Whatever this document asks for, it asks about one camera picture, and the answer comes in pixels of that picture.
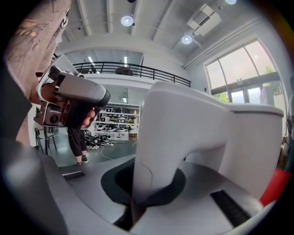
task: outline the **window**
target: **window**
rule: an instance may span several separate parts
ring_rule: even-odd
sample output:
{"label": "window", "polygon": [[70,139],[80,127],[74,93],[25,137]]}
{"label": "window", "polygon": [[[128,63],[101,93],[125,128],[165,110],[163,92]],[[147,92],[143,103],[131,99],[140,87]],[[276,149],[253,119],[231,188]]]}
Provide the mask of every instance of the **window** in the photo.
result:
{"label": "window", "polygon": [[245,46],[246,50],[250,54],[258,73],[260,75],[273,73],[275,72],[275,68],[267,55],[266,51],[263,49],[259,41],[253,42],[247,46]]}
{"label": "window", "polygon": [[259,79],[260,75],[276,72],[267,52],[257,40],[218,58],[206,65],[206,69],[212,94],[225,92],[227,87],[230,90],[230,84],[239,84],[246,79],[246,83],[249,84],[252,80]]}
{"label": "window", "polygon": [[239,104],[244,104],[245,103],[244,92],[242,90],[232,92],[231,94],[232,94],[232,102],[233,103],[239,103]]}
{"label": "window", "polygon": [[250,104],[260,104],[260,87],[247,89],[248,91],[248,97],[249,97],[249,103]]}
{"label": "window", "polygon": [[214,94],[213,96],[221,101],[229,102],[229,97],[227,92]]}
{"label": "window", "polygon": [[210,78],[211,88],[217,88],[226,85],[224,74],[218,61],[207,66],[207,72]]}
{"label": "window", "polygon": [[258,76],[246,50],[241,48],[220,59],[228,84]]}

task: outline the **sneaker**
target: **sneaker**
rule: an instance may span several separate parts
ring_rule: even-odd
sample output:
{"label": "sneaker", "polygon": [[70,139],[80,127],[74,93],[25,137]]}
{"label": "sneaker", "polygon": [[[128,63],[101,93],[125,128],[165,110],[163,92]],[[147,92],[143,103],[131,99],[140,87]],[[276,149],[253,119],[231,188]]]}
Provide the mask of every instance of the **sneaker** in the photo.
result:
{"label": "sneaker", "polygon": [[82,156],[82,162],[83,163],[88,163],[89,162],[86,156]]}

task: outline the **ceiling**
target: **ceiling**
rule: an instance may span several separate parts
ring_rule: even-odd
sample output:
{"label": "ceiling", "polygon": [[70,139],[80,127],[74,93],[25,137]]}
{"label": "ceiling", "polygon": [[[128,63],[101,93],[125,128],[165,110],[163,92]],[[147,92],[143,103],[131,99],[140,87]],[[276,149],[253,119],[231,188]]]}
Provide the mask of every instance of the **ceiling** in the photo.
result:
{"label": "ceiling", "polygon": [[[187,21],[204,3],[219,14],[221,22],[205,36],[195,36],[198,45],[194,42],[183,44],[181,38],[184,35],[194,36]],[[194,52],[201,52],[209,44],[228,34],[228,31],[252,20],[258,15],[256,13],[245,0],[237,0],[235,5],[227,4],[225,0],[137,0],[134,3],[127,0],[72,0],[69,22],[59,47],[66,47],[76,40],[87,40],[88,37],[106,34],[113,35],[119,42],[123,38],[120,35],[129,35],[136,40],[151,41],[188,59]],[[133,16],[135,26],[126,27],[121,24],[121,18],[126,15]],[[104,57],[111,61],[121,60],[121,55],[111,58],[112,50],[104,51],[105,56],[99,58],[99,54],[102,55],[100,50],[94,50],[98,60],[106,60]]]}
{"label": "ceiling", "polygon": [[140,64],[143,54],[140,52],[129,50],[116,49],[87,49],[82,51],[74,51],[67,53],[66,57],[72,64],[90,62],[88,57],[91,57],[93,62],[124,62],[126,56],[127,62],[130,64]]}

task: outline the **person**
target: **person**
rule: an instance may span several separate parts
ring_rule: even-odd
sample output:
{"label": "person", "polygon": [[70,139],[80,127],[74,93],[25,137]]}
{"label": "person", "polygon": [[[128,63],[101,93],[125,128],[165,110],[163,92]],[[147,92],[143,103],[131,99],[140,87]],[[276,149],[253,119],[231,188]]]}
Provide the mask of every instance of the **person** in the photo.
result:
{"label": "person", "polygon": [[84,131],[80,129],[68,128],[68,141],[77,161],[77,165],[88,163],[89,161],[86,157],[87,145]]}
{"label": "person", "polygon": [[[70,5],[71,0],[41,1],[19,25],[4,52],[8,71],[32,103],[41,104],[36,95],[37,77],[51,64],[53,53],[68,23]],[[54,88],[54,83],[45,85],[41,91],[42,97],[63,109],[67,101],[60,102],[52,93]],[[89,110],[82,127],[88,125],[94,115],[94,110]],[[19,129],[17,141],[30,145],[28,117]]]}

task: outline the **ceiling light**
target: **ceiling light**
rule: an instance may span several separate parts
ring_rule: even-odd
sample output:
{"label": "ceiling light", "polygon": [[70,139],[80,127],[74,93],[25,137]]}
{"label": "ceiling light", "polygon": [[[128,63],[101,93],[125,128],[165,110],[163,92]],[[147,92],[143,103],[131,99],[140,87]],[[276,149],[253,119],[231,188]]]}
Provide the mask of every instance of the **ceiling light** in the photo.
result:
{"label": "ceiling light", "polygon": [[182,42],[184,44],[190,44],[192,42],[192,38],[189,36],[189,35],[185,35],[183,38],[182,38]]}
{"label": "ceiling light", "polygon": [[130,17],[130,16],[125,16],[125,17],[122,17],[121,18],[121,21],[122,25],[124,26],[131,26],[132,23],[134,22],[133,18]]}
{"label": "ceiling light", "polygon": [[226,0],[226,2],[230,5],[234,5],[237,2],[237,0]]}
{"label": "ceiling light", "polygon": [[89,61],[92,63],[92,65],[95,65],[92,61],[92,58],[90,56],[88,56]]}
{"label": "ceiling light", "polygon": [[125,63],[124,66],[125,66],[125,67],[128,67],[128,65],[127,65],[127,63],[128,63],[128,57],[126,57],[126,56],[124,57],[124,63]]}

